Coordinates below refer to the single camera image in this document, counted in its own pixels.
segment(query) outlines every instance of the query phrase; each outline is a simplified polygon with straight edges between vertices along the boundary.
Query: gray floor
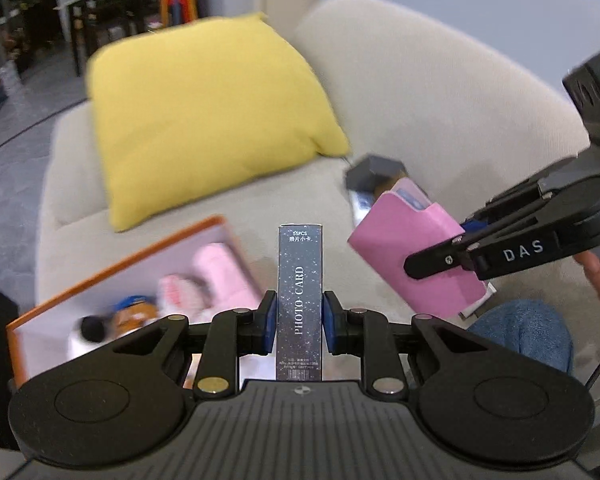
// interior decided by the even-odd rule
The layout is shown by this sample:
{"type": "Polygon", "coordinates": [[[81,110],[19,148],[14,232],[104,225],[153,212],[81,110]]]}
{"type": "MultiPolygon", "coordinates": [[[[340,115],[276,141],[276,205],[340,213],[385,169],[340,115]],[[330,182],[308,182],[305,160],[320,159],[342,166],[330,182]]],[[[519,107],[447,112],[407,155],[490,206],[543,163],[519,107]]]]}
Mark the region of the gray floor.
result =
{"type": "MultiPolygon", "coordinates": [[[[0,110],[0,144],[62,108],[84,99],[66,52],[45,59],[24,77],[23,95],[0,110]]],[[[42,179],[57,116],[0,147],[0,290],[20,311],[34,306],[36,227],[42,179]]]]}

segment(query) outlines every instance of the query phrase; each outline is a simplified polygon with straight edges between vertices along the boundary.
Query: blue jeans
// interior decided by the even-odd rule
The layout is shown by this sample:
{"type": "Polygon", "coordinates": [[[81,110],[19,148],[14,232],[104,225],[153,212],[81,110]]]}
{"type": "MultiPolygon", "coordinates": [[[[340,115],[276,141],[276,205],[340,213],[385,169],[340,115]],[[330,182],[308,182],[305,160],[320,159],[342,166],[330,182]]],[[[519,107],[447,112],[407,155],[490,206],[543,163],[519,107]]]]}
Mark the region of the blue jeans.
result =
{"type": "Polygon", "coordinates": [[[480,316],[468,331],[563,372],[571,371],[569,330],[562,316],[542,301],[501,304],[480,316]]]}

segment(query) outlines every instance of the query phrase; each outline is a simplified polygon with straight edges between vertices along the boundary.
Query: yellow pillow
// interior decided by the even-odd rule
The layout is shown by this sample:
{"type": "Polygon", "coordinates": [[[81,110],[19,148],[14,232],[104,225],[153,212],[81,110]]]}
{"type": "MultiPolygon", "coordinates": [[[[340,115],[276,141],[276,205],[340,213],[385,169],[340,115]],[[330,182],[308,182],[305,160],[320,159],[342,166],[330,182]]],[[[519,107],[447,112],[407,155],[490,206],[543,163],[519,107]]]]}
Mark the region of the yellow pillow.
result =
{"type": "Polygon", "coordinates": [[[349,151],[309,64],[257,14],[112,44],[88,88],[116,231],[349,151]]]}

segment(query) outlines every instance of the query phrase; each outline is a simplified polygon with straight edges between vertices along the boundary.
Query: ribbed gray surface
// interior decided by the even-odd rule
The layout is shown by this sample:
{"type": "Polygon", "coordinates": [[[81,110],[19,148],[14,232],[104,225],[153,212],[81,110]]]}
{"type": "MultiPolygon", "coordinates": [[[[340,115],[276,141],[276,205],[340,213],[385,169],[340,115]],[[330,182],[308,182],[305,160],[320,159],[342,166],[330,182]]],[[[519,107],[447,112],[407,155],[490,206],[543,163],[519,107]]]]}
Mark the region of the ribbed gray surface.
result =
{"type": "Polygon", "coordinates": [[[355,383],[251,381],[206,402],[169,445],[135,463],[68,471],[32,462],[17,480],[559,480],[589,478],[575,464],[538,472],[481,469],[435,447],[400,404],[376,402],[355,383]]]}

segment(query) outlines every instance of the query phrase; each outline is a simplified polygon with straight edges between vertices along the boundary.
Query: beige sofa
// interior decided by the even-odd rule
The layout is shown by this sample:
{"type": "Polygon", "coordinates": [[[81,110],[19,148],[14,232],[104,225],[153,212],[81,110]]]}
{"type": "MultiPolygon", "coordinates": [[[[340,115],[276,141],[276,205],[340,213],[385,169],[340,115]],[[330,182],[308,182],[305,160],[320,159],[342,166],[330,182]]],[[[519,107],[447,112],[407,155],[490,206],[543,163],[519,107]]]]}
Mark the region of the beige sofa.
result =
{"type": "MultiPolygon", "coordinates": [[[[325,0],[291,41],[333,103],[352,145],[350,160],[368,152],[399,158],[456,219],[588,145],[565,94],[477,41],[403,7],[382,0],[325,0]]],[[[223,214],[263,287],[276,287],[278,226],[318,222],[324,225],[325,288],[336,291],[345,307],[368,306],[407,322],[410,309],[347,246],[352,230],[343,188],[347,167],[346,160],[318,158],[116,234],[107,222],[91,105],[83,104],[56,125],[40,211],[37,300],[184,226],[223,214]]],[[[564,314],[576,345],[576,376],[586,379],[600,360],[600,303],[581,270],[569,259],[496,285],[503,301],[543,298],[564,314]]],[[[330,378],[357,373],[351,360],[330,359],[326,365],[330,378]]],[[[600,380],[593,393],[600,400],[600,380]]],[[[600,441],[587,450],[585,461],[599,463],[600,441]]]]}

